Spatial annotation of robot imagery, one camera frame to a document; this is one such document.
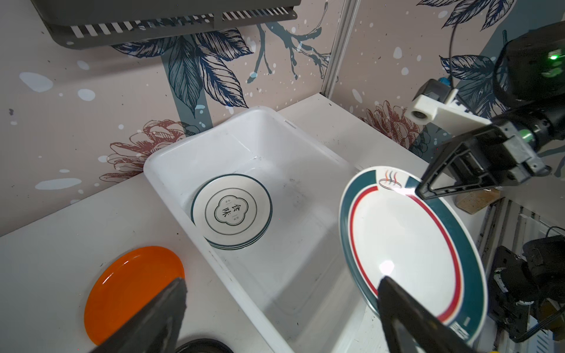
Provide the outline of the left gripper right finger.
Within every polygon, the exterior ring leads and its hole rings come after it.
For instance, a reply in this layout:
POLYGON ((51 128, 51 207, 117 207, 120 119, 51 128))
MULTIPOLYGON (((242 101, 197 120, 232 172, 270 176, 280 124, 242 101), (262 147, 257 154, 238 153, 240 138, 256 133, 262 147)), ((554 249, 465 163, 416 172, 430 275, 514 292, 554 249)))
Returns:
POLYGON ((472 352, 392 278, 378 287, 378 311, 390 352, 472 352))

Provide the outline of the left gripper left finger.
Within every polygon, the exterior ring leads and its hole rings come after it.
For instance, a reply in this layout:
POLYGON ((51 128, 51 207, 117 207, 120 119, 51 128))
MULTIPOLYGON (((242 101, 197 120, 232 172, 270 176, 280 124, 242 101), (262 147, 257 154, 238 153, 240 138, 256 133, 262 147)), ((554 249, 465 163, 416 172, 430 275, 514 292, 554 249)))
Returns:
POLYGON ((174 279, 95 352, 174 352, 186 309, 185 280, 174 279))

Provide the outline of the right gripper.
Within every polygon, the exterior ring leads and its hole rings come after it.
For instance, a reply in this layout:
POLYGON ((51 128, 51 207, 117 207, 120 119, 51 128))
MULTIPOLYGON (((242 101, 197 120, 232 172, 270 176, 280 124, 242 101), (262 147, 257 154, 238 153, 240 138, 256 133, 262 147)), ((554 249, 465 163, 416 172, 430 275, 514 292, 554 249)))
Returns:
POLYGON ((542 122, 500 119, 441 145, 416 195, 436 199, 546 177, 552 168, 538 151, 549 142, 550 131, 542 122))

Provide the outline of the white plate green red rim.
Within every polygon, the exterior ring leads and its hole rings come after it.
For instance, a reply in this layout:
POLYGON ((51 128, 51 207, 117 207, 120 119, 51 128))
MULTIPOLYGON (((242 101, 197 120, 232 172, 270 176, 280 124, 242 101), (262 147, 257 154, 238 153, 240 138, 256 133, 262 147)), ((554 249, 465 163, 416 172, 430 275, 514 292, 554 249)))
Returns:
POLYGON ((341 197, 338 229, 350 273, 378 314, 390 277, 466 344, 487 310, 485 271, 472 237, 443 199, 416 195, 420 180, 391 166, 357 173, 341 197))

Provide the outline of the white plate black flower outline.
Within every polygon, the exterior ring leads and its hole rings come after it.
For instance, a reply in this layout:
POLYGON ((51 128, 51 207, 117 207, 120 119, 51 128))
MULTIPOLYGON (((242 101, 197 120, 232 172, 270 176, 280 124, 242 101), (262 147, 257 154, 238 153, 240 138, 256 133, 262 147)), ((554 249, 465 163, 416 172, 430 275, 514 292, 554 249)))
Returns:
POLYGON ((265 234, 272 221, 272 197, 256 178, 225 174, 207 181, 196 193, 191 220, 207 241, 242 244, 265 234))

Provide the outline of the green rim lettered plate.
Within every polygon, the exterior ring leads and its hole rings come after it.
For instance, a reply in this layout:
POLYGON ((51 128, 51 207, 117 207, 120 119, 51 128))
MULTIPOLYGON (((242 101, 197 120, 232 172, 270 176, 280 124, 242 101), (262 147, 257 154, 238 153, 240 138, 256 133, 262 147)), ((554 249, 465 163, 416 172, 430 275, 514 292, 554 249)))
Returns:
POLYGON ((253 245, 254 243, 256 243, 257 241, 259 241, 262 237, 263 237, 263 234, 260 234, 260 235, 255 236, 254 238, 242 243, 242 244, 236 244, 236 245, 230 245, 230 246, 216 244, 216 243, 211 242, 211 241, 207 241, 207 242, 215 249, 231 251, 231 250, 239 250, 239 249, 249 247, 249 246, 253 245))

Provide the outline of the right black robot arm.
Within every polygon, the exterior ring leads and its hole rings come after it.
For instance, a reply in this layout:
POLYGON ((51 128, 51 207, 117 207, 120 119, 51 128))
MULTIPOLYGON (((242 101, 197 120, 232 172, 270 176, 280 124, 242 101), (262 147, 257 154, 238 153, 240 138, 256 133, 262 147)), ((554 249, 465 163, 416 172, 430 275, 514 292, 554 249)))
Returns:
POLYGON ((507 107, 491 119, 475 115, 456 88, 436 79, 415 95, 409 119, 452 136, 423 174, 419 198, 521 185, 551 173, 538 152, 564 139, 564 23, 509 41, 491 66, 492 92, 507 107))

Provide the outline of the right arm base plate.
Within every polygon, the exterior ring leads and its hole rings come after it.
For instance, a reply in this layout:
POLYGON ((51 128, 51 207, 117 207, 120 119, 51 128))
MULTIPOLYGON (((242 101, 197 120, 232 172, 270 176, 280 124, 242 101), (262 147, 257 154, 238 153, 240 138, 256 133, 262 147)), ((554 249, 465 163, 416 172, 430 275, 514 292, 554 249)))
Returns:
POLYGON ((522 257, 498 247, 487 284, 488 316, 513 342, 532 338, 564 314, 560 307, 528 328, 531 308, 537 309, 548 299, 564 305, 564 237, 529 241, 523 246, 522 257))

